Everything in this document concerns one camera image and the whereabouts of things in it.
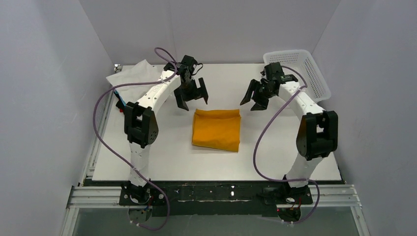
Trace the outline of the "yellow t shirt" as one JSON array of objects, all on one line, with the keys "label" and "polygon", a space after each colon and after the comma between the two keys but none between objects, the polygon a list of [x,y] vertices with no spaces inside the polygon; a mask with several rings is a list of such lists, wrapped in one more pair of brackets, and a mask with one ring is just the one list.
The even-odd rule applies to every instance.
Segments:
[{"label": "yellow t shirt", "polygon": [[191,143],[194,146],[238,152],[240,110],[199,110],[193,117]]}]

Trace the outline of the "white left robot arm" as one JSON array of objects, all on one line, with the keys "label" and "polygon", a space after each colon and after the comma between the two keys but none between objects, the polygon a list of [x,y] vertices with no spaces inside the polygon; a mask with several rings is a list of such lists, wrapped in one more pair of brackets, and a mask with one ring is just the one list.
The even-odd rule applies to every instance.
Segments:
[{"label": "white left robot arm", "polygon": [[122,185],[132,202],[144,205],[151,199],[149,190],[149,152],[158,136],[156,115],[167,98],[174,94],[177,106],[188,110],[187,102],[204,99],[208,92],[203,78],[194,80],[202,66],[192,56],[185,55],[181,62],[164,66],[160,76],[161,84],[151,87],[136,102],[128,102],[124,108],[124,132],[130,147],[130,162],[133,165],[129,180]]}]

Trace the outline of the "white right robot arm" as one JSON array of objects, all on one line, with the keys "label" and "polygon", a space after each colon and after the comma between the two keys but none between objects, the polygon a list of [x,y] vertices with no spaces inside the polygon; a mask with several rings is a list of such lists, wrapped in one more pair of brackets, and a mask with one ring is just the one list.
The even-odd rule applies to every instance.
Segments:
[{"label": "white right robot arm", "polygon": [[252,111],[263,111],[268,108],[269,100],[275,96],[284,100],[284,105],[272,117],[290,107],[300,121],[296,148],[296,159],[287,174],[280,180],[282,186],[278,194],[293,198],[303,195],[311,175],[317,165],[338,145],[338,115],[335,111],[326,111],[306,93],[307,82],[295,70],[285,74],[279,62],[264,66],[260,80],[251,80],[241,105],[254,102]]}]

